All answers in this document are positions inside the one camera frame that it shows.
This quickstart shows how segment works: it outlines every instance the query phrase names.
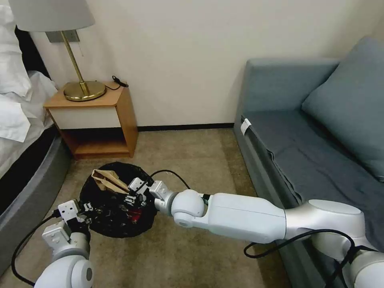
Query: nightstand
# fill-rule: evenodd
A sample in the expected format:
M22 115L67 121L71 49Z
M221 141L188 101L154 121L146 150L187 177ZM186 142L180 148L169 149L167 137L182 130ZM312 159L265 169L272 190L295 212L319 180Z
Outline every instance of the nightstand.
M107 88L100 98L84 102L66 100L61 89L44 107L75 159L133 157L138 132L128 88Z

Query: gray sofa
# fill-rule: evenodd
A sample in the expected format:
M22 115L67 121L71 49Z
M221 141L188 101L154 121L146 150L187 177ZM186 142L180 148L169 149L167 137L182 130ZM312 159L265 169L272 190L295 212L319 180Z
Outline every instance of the gray sofa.
M280 208L309 199L344 202L366 215L367 237L383 250L384 186L321 124L301 110L339 64L335 59L251 59L246 64L234 132L256 193ZM251 122L245 135L240 126ZM334 260L309 240L280 250L293 288L324 287ZM343 287L340 279L335 287Z

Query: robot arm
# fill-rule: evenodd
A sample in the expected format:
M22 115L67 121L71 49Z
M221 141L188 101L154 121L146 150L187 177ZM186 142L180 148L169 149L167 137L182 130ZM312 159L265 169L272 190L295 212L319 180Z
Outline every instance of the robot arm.
M333 229L348 234L356 246L375 249L365 237L364 214L347 204L310 200L297 208L283 210L263 198L225 193L210 196L190 189L177 194L162 181L155 181L150 187L141 186L142 182L136 178L129 187L138 194L149 189L155 197L155 207L185 228L197 227L260 244L288 240L311 230ZM35 287L90 288L93 277L87 237L81 231L68 232L67 225L71 221L82 223L84 219L78 215L73 200L59 208L64 220L47 227L43 233L54 249L54 262ZM335 233L316 234L311 239L315 248L337 261L342 261L350 248L350 241ZM350 272L355 288L384 287L384 254L360 251L350 265Z
M162 187L162 192L157 193L155 187ZM241 195L217 193L207 197L185 190L174 196L161 181L155 181L150 192L158 199L157 208L163 208L176 224L185 228L202 228L260 244L289 240L311 230L332 229L349 235L356 246L376 250L365 236L363 212L347 204L309 200L297 208L283 210L263 198ZM208 199L205 214L204 199ZM314 234L311 240L317 250L339 262L351 245L346 237L329 232ZM350 280L355 288L384 287L383 272L383 253L360 251L350 265Z

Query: bed frame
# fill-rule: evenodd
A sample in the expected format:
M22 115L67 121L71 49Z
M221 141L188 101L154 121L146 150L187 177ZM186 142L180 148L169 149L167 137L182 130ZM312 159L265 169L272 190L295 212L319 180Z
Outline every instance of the bed frame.
M49 77L48 71L28 32L15 30L24 66ZM56 134L40 166L18 196L0 215L0 275L9 267L18 243L47 214L62 186L71 155Z

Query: beige carpet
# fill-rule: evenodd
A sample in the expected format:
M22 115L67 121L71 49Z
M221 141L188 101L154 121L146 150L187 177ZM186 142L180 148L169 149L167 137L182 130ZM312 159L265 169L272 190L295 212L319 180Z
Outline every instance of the beige carpet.
M116 159L74 161L55 205L77 198L92 169ZM252 183L232 130L142 132L135 157L117 159L141 166L147 173L171 169L201 193L226 192L255 196ZM184 190L171 174L158 174L173 191ZM50 250L38 230L20 253L21 274L36 280L50 263ZM197 228L176 226L158 214L148 232L129 239L92 233L91 261L94 288L152 287L290 287L278 253L253 260L243 255L245 241L210 234ZM265 246L257 246L261 252ZM0 279L1 288L29 287L10 269Z

